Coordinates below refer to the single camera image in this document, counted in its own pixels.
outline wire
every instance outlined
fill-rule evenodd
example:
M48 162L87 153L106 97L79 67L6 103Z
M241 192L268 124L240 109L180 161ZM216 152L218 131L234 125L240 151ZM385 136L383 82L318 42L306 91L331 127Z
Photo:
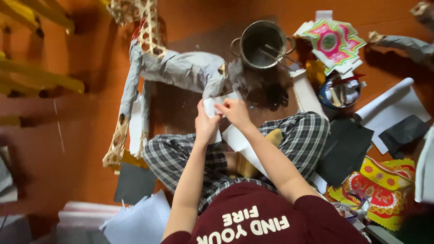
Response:
M1 224L0 232L1 232L1 230L3 230L4 223L6 223L6 219L7 219L7 204L5 204L5 210L6 210L6 215L4 216L3 223Z

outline hand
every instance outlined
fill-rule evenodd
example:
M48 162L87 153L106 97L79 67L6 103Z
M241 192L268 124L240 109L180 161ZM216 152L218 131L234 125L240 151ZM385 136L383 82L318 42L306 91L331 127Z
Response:
M212 118L208 117L204 110L203 99L197 104L197 112L198 115L195 121L196 141L194 143L201 146L206 146L209 144L211 139L215 140L217 124L223 115L218 114Z
M214 106L226 115L227 119L241 132L245 128L255 127L250 121L246 104L242 100L226 98L223 104Z

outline orange floor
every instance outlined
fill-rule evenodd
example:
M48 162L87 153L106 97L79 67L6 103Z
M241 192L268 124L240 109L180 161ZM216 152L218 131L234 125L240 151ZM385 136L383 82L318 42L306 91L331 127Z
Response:
M248 21L275 15L288 34L316 10L333 10L333 18L350 22L359 36L368 32L416 37L432 42L409 10L418 0L160 0L159 14L166 25L168 42L194 33L214 30L227 22ZM0 128L0 144L10 146L13 173L20 200L9 204L10 213L29 214L35 237L47 233L57 212L67 201L113 204L117 176L102 167L115 128L119 103L128 73L131 26L117 27L97 0L59 0L76 24L75 35L42 19L41 40L19 24L12 34L1 35L2 48L13 60L31 63L54 73L83 80L85 95L66 94L55 99L7 99L0 97L0 115L31 118L32 128ZM394 53L360 53L359 73L367 83L354 109L359 109L405 77L415 79L415 90L434 115L433 73ZM158 111L158 105L152 106ZM151 118L154 134L164 133L159 114ZM370 155L377 160L377 149Z

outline person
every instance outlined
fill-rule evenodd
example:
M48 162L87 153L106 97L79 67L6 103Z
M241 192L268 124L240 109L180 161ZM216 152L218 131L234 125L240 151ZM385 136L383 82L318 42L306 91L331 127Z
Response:
M265 122L258 129L246 105L225 99L215 106L246 137L269 179L226 175L229 161L209 142L222 116L197 105L196 134L158 135L145 161L174 193L164 244L368 243L306 182L329 133L314 112ZM279 143L266 135L277 131Z

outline maroon shirt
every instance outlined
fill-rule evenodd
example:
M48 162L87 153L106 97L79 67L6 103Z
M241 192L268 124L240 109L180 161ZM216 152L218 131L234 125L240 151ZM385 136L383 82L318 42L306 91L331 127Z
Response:
M234 184L217 195L192 234L178 231L163 244L368 243L322 198L303 196L293 206L263 186Z

